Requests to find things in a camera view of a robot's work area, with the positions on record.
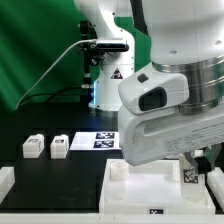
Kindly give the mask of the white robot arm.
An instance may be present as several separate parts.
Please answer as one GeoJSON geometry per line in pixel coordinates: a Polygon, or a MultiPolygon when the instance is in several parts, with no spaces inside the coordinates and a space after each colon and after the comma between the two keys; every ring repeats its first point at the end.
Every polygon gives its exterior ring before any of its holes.
{"type": "Polygon", "coordinates": [[[118,115],[131,165],[224,142],[224,0],[74,0],[101,64],[90,106],[118,115]]]}

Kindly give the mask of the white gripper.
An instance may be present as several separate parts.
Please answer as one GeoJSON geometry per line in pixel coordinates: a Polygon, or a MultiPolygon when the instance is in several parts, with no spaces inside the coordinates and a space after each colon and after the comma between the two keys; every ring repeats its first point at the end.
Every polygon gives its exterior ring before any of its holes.
{"type": "Polygon", "coordinates": [[[198,163],[189,151],[207,147],[201,172],[215,169],[224,142],[224,105],[205,113],[182,115],[174,108],[134,115],[124,106],[118,113],[118,132],[124,159],[132,166],[185,153],[190,169],[198,163]]]}

